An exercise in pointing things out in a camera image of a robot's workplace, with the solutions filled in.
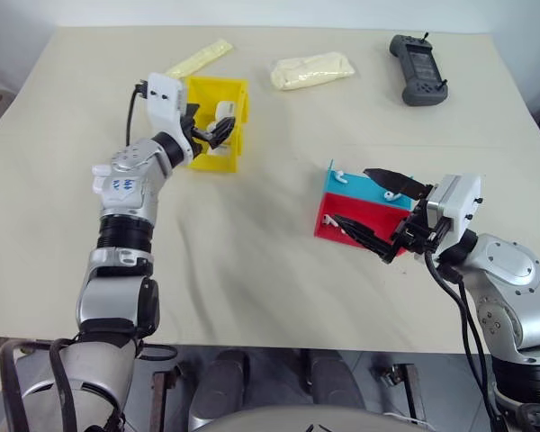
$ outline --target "white wall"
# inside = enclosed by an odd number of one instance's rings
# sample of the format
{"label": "white wall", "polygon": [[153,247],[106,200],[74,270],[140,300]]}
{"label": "white wall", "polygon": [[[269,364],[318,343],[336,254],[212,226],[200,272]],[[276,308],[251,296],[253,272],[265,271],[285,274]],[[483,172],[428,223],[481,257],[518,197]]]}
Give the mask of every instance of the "white wall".
{"label": "white wall", "polygon": [[0,0],[0,87],[20,89],[56,25],[144,24],[491,32],[540,111],[540,0]]}

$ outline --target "controller screen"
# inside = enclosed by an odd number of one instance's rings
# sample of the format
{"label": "controller screen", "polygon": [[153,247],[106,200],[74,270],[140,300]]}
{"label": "controller screen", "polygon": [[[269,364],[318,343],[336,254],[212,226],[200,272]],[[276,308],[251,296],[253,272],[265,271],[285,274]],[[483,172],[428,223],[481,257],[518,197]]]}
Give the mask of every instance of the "controller screen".
{"label": "controller screen", "polygon": [[430,49],[408,46],[408,53],[418,79],[436,81],[437,83],[441,81]]}

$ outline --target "white hook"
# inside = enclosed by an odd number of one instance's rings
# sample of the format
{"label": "white hook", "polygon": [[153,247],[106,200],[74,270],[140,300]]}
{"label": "white hook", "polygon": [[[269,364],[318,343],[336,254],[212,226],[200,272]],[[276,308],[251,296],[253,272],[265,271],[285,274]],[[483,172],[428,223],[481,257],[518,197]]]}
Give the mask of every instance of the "white hook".
{"label": "white hook", "polygon": [[384,193],[384,200],[386,200],[386,201],[396,201],[401,196],[402,196],[401,193],[393,193],[393,192],[388,191],[388,192]]}
{"label": "white hook", "polygon": [[342,178],[343,175],[344,175],[344,171],[339,170],[336,173],[334,173],[334,178],[336,178],[340,183],[347,184],[348,181],[345,178]]}
{"label": "white hook", "polygon": [[322,219],[322,223],[324,225],[334,225],[336,228],[338,228],[338,222],[336,222],[334,219],[330,217],[330,215],[325,214],[324,219]]}

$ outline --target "robotic arm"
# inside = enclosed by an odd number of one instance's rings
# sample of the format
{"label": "robotic arm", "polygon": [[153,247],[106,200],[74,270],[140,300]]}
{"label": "robotic arm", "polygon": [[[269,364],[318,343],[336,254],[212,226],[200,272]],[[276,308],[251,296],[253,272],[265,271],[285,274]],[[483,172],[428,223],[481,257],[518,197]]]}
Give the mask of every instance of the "robotic arm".
{"label": "robotic arm", "polygon": [[498,407],[513,419],[523,404],[540,404],[540,262],[516,242],[490,234],[476,236],[467,229],[482,203],[480,178],[447,175],[432,185],[383,169],[364,172],[390,192],[419,201],[394,231],[392,243],[336,215],[340,228],[386,263],[406,248],[429,257],[431,266],[437,261],[437,271],[449,282],[463,283],[474,299],[492,355]]}
{"label": "robotic arm", "polygon": [[178,80],[151,74],[137,88],[148,100],[156,135],[93,168],[102,210],[76,306],[78,335],[52,344],[51,366],[23,395],[8,391],[14,378],[18,385],[9,367],[14,360],[6,358],[8,349],[1,353],[7,428],[13,432],[122,430],[134,359],[159,323],[158,284],[151,278],[158,193],[176,166],[201,153],[194,138],[215,148],[232,132],[230,117],[212,132],[195,128],[198,105],[186,104]]}

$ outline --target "plastic bag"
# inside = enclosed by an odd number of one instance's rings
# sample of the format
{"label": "plastic bag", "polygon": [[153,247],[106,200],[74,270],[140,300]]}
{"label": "plastic bag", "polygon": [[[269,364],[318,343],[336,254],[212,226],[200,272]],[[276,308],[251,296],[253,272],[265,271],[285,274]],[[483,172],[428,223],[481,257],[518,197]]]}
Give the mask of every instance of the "plastic bag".
{"label": "plastic bag", "polygon": [[279,60],[270,78],[278,90],[293,90],[350,77],[354,73],[345,55],[329,52],[312,57]]}

